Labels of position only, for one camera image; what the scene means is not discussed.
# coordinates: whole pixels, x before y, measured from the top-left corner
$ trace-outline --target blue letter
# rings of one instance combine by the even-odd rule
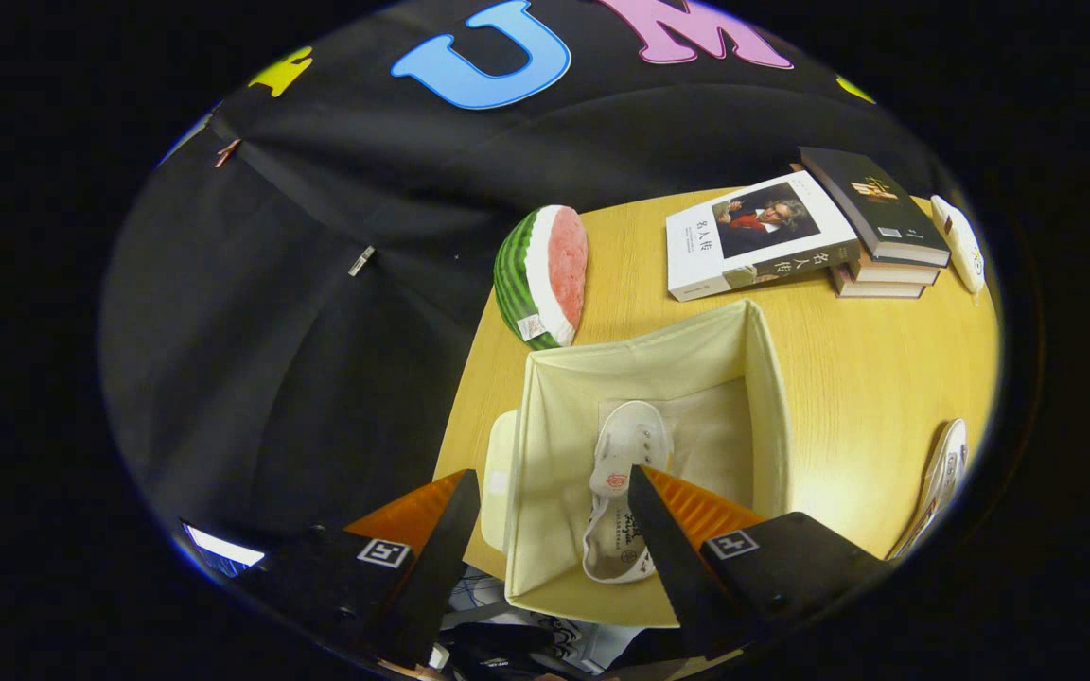
[[[528,64],[519,72],[492,76],[480,72],[450,47],[453,36],[437,35],[407,52],[390,73],[395,77],[414,77],[455,107],[493,109],[546,89],[570,69],[570,48],[528,13],[528,0],[511,0],[482,10],[469,17],[465,25],[497,27],[523,47]]]

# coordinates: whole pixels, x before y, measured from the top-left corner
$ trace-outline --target book stack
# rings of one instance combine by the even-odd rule
[[[928,216],[877,163],[860,154],[800,147],[801,163],[860,238],[858,258],[831,268],[839,297],[920,297],[950,258]]]

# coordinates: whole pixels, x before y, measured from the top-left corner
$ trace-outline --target basket handle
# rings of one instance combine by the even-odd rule
[[[511,486],[511,453],[516,443],[516,411],[501,414],[491,426],[482,476],[482,539],[506,552],[507,495]]]

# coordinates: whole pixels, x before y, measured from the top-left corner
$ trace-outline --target fabric tag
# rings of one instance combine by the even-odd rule
[[[525,318],[516,323],[516,326],[520,328],[520,338],[522,338],[522,340],[526,343],[533,338],[545,333],[545,325],[542,324],[541,315],[528,315]]]

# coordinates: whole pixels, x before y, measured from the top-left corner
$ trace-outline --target pink watermelon flesh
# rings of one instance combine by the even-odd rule
[[[564,207],[548,238],[548,283],[570,326],[583,316],[583,283],[588,277],[588,232],[574,208]]]

